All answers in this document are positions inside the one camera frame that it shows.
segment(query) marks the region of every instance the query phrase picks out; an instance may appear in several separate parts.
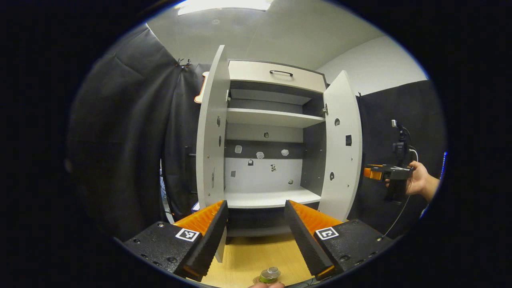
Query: small container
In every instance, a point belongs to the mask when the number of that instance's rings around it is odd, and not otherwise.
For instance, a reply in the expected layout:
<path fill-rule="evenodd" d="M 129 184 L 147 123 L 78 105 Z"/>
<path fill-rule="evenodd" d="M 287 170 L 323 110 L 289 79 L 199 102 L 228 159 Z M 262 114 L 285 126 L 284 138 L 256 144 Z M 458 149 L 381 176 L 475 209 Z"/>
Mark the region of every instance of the small container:
<path fill-rule="evenodd" d="M 263 283 L 272 283 L 277 281 L 281 271 L 277 267 L 270 267 L 269 269 L 261 271 L 260 281 Z"/>

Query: drawer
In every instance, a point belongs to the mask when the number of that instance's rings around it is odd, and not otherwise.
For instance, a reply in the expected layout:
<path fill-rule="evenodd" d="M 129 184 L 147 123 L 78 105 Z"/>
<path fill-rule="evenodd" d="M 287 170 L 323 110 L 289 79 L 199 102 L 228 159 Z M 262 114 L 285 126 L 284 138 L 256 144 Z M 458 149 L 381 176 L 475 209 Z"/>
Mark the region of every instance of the drawer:
<path fill-rule="evenodd" d="M 270 73 L 272 70 L 288 72 L 293 76 L 282 72 Z M 323 74 L 265 62 L 231 60 L 229 77 L 231 81 L 276 84 L 319 93 L 323 93 L 326 89 Z"/>

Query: black screw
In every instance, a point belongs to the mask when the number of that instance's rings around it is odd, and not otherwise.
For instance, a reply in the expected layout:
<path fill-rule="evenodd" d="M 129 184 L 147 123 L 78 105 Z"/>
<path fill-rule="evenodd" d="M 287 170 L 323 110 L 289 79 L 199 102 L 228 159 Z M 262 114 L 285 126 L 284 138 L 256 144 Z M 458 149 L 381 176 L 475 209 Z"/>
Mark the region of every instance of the black screw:
<path fill-rule="evenodd" d="M 343 255 L 339 260 L 340 260 L 341 262 L 348 261 L 348 260 L 350 260 L 350 256 L 348 256 L 348 255 Z"/>

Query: white cabinet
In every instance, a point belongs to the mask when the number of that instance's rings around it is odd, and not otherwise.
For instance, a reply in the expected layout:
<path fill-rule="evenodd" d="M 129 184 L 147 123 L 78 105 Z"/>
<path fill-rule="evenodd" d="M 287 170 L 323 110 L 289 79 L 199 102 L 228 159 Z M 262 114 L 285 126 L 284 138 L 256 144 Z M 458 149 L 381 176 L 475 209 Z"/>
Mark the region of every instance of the white cabinet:
<path fill-rule="evenodd" d="M 226 199 L 230 221 L 240 213 L 251 225 L 251 215 L 278 217 L 290 199 L 345 221 L 362 157 L 346 72 L 327 88 L 318 72 L 228 57 L 229 47 L 220 46 L 205 83 L 196 151 L 200 206 Z M 279 230 L 270 226 L 258 232 Z"/>

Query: white wall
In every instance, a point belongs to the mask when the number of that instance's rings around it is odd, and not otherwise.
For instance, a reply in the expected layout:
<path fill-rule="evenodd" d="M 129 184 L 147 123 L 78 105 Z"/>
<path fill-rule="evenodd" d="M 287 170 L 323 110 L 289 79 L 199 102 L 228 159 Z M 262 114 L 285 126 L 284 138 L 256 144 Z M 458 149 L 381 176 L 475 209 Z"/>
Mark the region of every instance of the white wall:
<path fill-rule="evenodd" d="M 352 48 L 317 69 L 329 84 L 342 70 L 352 91 L 361 95 L 427 79 L 416 60 L 388 36 Z"/>

